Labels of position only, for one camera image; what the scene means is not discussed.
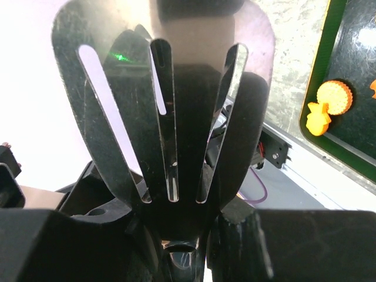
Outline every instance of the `purple wire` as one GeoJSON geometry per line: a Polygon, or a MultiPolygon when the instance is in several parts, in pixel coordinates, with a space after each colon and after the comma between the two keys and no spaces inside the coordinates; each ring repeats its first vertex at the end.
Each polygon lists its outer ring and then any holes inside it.
{"type": "Polygon", "coordinates": [[[268,198],[268,190],[266,189],[266,186],[265,184],[263,183],[263,181],[260,179],[260,177],[257,175],[257,173],[253,170],[253,168],[251,167],[250,170],[252,171],[254,177],[256,177],[257,181],[260,183],[260,185],[262,186],[263,190],[264,190],[264,196],[258,200],[246,200],[245,197],[239,192],[239,194],[242,196],[242,198],[244,198],[244,201],[250,205],[254,205],[254,204],[261,204],[262,202],[266,201],[266,199],[268,198]]]}

